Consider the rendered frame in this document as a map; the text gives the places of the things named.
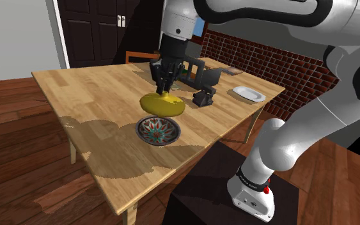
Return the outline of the wood framed window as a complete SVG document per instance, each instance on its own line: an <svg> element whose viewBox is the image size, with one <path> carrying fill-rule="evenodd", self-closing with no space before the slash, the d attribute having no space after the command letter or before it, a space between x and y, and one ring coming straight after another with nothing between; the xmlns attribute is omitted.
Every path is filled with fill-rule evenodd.
<svg viewBox="0 0 360 225"><path fill-rule="evenodd" d="M203 35L205 34L207 27L208 27L208 22L205 22L202 18L197 17L192 37L202 38Z"/></svg>

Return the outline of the small black device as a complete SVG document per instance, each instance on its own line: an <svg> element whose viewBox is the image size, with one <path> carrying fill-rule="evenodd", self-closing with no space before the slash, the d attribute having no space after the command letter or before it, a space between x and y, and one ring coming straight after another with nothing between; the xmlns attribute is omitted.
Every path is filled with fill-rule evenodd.
<svg viewBox="0 0 360 225"><path fill-rule="evenodd" d="M211 86L202 87L201 91L193 94L192 102L198 107L205 107L212 105L214 102L212 100L213 95L216 93L216 89Z"/></svg>

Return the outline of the white plate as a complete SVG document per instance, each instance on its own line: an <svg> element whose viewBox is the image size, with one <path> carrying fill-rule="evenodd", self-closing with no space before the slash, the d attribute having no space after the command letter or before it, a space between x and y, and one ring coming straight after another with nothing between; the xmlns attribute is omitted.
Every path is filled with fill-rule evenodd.
<svg viewBox="0 0 360 225"><path fill-rule="evenodd" d="M237 86L233 88L233 91L241 97L253 102L263 102L266 99L264 94L245 86Z"/></svg>

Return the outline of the dark panelled double door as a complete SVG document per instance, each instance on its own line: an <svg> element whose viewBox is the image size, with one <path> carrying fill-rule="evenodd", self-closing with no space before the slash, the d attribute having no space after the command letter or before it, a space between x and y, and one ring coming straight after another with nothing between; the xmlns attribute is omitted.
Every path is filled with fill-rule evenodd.
<svg viewBox="0 0 360 225"><path fill-rule="evenodd" d="M118 65L159 49L164 0L57 0L71 68Z"/></svg>

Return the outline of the dark grey appliance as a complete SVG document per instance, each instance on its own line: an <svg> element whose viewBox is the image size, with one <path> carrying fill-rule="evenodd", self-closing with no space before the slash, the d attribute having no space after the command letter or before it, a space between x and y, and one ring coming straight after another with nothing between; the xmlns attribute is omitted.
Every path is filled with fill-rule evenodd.
<svg viewBox="0 0 360 225"><path fill-rule="evenodd" d="M178 79L196 90L200 90L205 84L215 86L219 82L222 68L204 70L204 61L189 56L184 58L184 66L187 71Z"/></svg>

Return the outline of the dark robot stand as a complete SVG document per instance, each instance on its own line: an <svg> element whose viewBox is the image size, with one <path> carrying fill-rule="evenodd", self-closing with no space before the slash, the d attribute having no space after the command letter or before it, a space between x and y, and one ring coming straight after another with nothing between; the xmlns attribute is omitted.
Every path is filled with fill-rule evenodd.
<svg viewBox="0 0 360 225"><path fill-rule="evenodd" d="M170 194L162 225L297 225L299 189L273 174L275 212L263 222L236 207L228 180L245 156L216 142Z"/></svg>

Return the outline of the red teal patterned bowl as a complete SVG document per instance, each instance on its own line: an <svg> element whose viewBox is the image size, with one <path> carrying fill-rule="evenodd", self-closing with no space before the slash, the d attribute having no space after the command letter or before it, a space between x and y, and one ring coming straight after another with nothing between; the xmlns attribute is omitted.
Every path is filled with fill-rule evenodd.
<svg viewBox="0 0 360 225"><path fill-rule="evenodd" d="M147 116L137 122L136 134L148 144L164 146L174 143L180 137L181 129L171 118Z"/></svg>

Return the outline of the yellow squat vase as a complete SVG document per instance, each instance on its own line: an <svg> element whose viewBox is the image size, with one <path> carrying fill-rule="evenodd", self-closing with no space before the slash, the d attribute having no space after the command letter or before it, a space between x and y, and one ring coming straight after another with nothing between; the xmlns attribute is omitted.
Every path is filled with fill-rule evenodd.
<svg viewBox="0 0 360 225"><path fill-rule="evenodd" d="M146 94L139 103L144 111L161 118L178 116L185 110L184 101L167 91Z"/></svg>

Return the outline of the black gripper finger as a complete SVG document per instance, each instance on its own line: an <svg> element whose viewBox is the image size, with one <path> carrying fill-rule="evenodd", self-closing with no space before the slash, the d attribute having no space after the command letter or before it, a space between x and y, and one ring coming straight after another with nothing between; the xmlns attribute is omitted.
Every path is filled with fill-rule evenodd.
<svg viewBox="0 0 360 225"><path fill-rule="evenodd" d="M185 66L182 63L170 63L166 77L166 91L169 93L173 83L182 74Z"/></svg>
<svg viewBox="0 0 360 225"><path fill-rule="evenodd" d="M161 95L164 91L166 84L166 69L162 66L160 59L151 59L150 60L150 71L153 81L157 85L156 93Z"/></svg>

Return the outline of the light wooden table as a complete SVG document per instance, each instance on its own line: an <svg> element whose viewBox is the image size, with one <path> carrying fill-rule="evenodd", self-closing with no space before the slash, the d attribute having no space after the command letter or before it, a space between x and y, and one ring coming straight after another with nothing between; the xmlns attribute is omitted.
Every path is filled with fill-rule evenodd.
<svg viewBox="0 0 360 225"><path fill-rule="evenodd" d="M180 137L153 146L136 134L146 116L139 101L156 89L148 63L34 72L33 77L57 114L70 141L70 155L80 155L123 225L135 225L139 200L252 114L263 102L234 92L246 86L271 100L283 88L248 73L222 74L213 104L197 107L193 89L181 84L173 94L185 102L175 118Z"/></svg>

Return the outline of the brown wooden chair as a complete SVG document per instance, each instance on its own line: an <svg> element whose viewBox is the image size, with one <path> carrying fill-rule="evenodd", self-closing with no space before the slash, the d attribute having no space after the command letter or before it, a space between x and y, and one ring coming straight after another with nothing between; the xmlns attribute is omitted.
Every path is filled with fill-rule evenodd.
<svg viewBox="0 0 360 225"><path fill-rule="evenodd" d="M145 59L159 59L160 58L160 54L156 54L156 53L144 53L144 52L133 52L133 51L127 51L125 53L125 63L129 64L129 58L133 57L133 58L145 58Z"/></svg>

